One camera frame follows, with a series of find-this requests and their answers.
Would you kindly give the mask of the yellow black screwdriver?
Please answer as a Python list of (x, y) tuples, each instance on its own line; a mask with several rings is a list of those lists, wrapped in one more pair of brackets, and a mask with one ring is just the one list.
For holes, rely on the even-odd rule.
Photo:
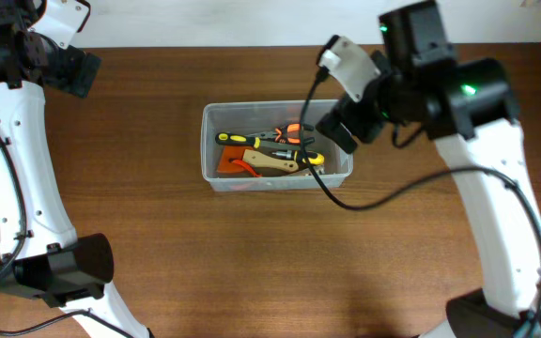
[(272, 152), (272, 155), (297, 163), (307, 163), (307, 160), (310, 160), (312, 165), (322, 165), (325, 162), (325, 158), (322, 154), (312, 151), (307, 151), (303, 154), (299, 150), (278, 150)]

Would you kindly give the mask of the long nose pliers orange black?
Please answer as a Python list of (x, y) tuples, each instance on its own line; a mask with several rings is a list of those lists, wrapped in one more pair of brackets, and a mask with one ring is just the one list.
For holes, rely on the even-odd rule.
[(309, 124), (288, 124), (282, 127), (277, 127), (272, 131), (262, 131), (253, 133), (254, 137), (258, 137), (262, 140), (273, 141), (275, 143), (299, 145), (302, 143), (311, 144), (314, 143), (314, 137), (308, 137), (302, 139), (300, 137), (300, 131), (314, 131), (315, 127)]

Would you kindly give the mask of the metal file yellow black handle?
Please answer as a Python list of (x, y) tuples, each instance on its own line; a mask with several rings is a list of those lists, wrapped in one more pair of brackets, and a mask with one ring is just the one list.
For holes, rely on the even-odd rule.
[(250, 146), (254, 149), (271, 148), (279, 150), (299, 150), (301, 148), (299, 144), (280, 143), (256, 136), (244, 136), (227, 132), (217, 133), (214, 141), (220, 146)]

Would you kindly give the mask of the orange socket bit holder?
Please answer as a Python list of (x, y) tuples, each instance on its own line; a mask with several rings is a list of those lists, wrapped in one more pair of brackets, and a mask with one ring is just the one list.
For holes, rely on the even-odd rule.
[(313, 173), (316, 173), (318, 175), (324, 175), (325, 174), (325, 167), (323, 165), (315, 165), (313, 169), (302, 169), (296, 173), (293, 173), (293, 176), (295, 177), (309, 177)]

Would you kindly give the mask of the orange scraper wooden handle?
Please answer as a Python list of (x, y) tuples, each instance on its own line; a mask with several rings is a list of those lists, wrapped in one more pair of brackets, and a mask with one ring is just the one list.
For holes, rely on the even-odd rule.
[(230, 162), (232, 159), (246, 161), (261, 175), (261, 177), (261, 169), (279, 170), (288, 174), (295, 173), (299, 170), (299, 165), (295, 161), (276, 159), (256, 151), (250, 146), (226, 146), (219, 160), (217, 172), (226, 175), (249, 174), (241, 167), (232, 164)]

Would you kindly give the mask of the clear plastic container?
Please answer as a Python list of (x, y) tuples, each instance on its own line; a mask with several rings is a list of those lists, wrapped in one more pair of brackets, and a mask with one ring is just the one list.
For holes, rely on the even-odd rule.
[[(312, 100), (305, 123), (315, 125), (335, 105), (336, 100)], [(285, 171), (271, 168), (254, 168), (262, 177), (253, 177), (244, 170), (241, 173), (221, 174), (218, 172), (224, 146), (218, 145), (215, 136), (220, 132), (246, 135), (287, 124), (297, 123), (303, 100), (211, 103), (204, 109), (201, 128), (202, 176), (216, 192), (248, 192), (318, 189), (312, 176), (289, 175)], [(325, 157), (324, 174), (320, 175), (328, 188), (340, 187), (353, 171), (353, 156), (345, 153), (333, 141), (317, 131), (306, 136), (316, 141), (306, 146)]]

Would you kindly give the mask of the small red cutting pliers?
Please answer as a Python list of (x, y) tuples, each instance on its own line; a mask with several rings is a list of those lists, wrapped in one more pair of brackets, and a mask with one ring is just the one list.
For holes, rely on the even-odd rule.
[[(260, 178), (261, 175), (255, 171), (255, 169), (246, 161), (244, 160), (238, 160), (238, 159), (232, 159), (230, 161), (232, 164), (235, 164), (242, 169), (244, 169), (247, 173), (249, 173), (254, 178)], [(243, 181), (241, 183), (234, 183), (230, 191), (231, 192), (240, 192), (240, 191), (260, 191), (261, 187), (258, 183), (255, 183), (253, 181)]]

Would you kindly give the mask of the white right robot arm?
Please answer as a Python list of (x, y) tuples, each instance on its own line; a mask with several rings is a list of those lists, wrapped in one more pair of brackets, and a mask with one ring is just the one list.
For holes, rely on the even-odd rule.
[(382, 14), (382, 51), (333, 36), (317, 78), (345, 91), (317, 130), (343, 151), (383, 126), (417, 125), (445, 162), (481, 260), (482, 286), (447, 302), (434, 337), (541, 336), (541, 216), (525, 163), (518, 101), (502, 64), (461, 63), (439, 6), (420, 1)]

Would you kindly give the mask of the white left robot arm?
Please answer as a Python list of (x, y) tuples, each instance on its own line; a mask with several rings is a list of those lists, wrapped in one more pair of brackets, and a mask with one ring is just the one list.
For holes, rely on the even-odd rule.
[(84, 98), (98, 74), (100, 59), (71, 43), (90, 12), (0, 0), (0, 293), (42, 300), (92, 337), (148, 337), (116, 290), (109, 240), (70, 222), (46, 138), (45, 89)]

